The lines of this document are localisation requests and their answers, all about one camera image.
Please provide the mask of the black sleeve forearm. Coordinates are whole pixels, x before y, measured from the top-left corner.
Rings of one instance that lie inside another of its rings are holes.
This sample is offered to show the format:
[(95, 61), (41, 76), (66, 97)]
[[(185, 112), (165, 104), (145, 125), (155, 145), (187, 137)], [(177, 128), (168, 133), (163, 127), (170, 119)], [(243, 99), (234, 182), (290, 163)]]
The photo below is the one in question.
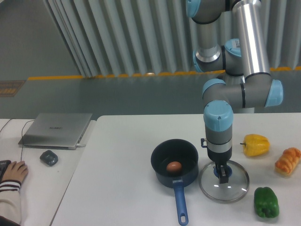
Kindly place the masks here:
[(20, 226), (18, 223), (0, 216), (0, 226)]

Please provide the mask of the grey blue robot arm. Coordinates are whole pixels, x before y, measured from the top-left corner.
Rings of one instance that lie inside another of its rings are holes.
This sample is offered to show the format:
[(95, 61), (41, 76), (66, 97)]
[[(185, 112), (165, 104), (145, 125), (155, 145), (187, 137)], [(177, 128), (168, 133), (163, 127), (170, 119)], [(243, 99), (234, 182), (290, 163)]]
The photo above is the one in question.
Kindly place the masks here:
[[(231, 170), (233, 110), (269, 107), (283, 101), (281, 81), (271, 78), (268, 55), (260, 21), (259, 0), (188, 0), (186, 14), (200, 27), (199, 47), (193, 52), (198, 72), (224, 70), (238, 77), (238, 84), (211, 79), (202, 91), (207, 153), (215, 163), (215, 175), (227, 183)], [(216, 21), (230, 11), (237, 22), (239, 45), (217, 41)]]

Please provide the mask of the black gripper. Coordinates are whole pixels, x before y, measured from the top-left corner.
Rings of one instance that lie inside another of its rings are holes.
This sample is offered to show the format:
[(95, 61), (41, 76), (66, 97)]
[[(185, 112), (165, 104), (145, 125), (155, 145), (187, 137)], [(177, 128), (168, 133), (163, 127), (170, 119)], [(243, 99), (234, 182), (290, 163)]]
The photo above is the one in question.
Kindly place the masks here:
[(232, 148), (223, 153), (216, 153), (207, 148), (207, 155), (210, 160), (215, 162), (214, 174), (219, 176), (219, 183), (225, 184), (229, 181), (229, 170), (227, 161), (230, 160), (232, 156)]

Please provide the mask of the person's hand on mouse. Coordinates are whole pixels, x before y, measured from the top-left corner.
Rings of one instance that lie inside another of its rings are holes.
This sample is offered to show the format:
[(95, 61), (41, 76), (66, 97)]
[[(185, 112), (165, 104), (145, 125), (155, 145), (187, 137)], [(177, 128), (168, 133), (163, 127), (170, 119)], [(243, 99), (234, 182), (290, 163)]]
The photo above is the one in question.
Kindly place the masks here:
[(22, 184), (27, 177), (28, 172), (25, 161), (14, 161), (8, 165), (1, 181), (17, 181)]

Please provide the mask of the striped white sleeve forearm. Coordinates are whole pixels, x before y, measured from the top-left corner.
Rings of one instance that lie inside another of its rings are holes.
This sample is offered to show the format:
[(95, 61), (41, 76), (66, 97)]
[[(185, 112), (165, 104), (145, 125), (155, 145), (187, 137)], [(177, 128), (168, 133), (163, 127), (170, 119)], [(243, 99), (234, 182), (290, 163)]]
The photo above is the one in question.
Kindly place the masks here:
[(0, 184), (0, 219), (18, 226), (21, 223), (21, 182), (4, 180)]

